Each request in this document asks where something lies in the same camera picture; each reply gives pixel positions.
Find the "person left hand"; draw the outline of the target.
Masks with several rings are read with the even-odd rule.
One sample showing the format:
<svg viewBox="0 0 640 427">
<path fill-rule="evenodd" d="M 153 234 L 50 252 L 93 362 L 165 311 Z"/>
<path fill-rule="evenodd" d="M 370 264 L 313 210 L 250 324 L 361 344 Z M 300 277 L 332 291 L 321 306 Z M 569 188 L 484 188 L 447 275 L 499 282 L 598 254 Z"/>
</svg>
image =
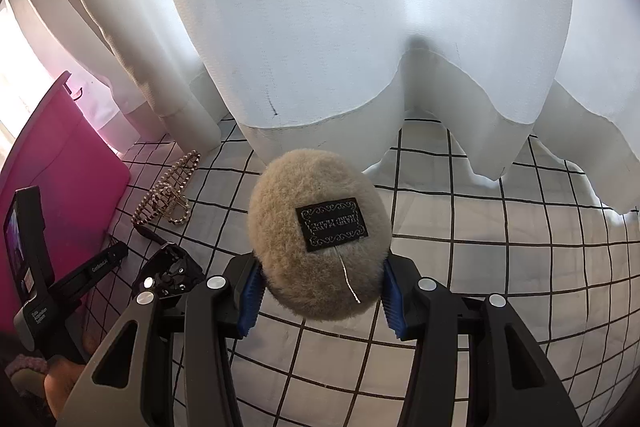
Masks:
<svg viewBox="0 0 640 427">
<path fill-rule="evenodd" d="M 47 405 L 55 419 L 59 419 L 87 362 L 77 363 L 64 355 L 53 355 L 48 360 L 43 389 Z"/>
</svg>

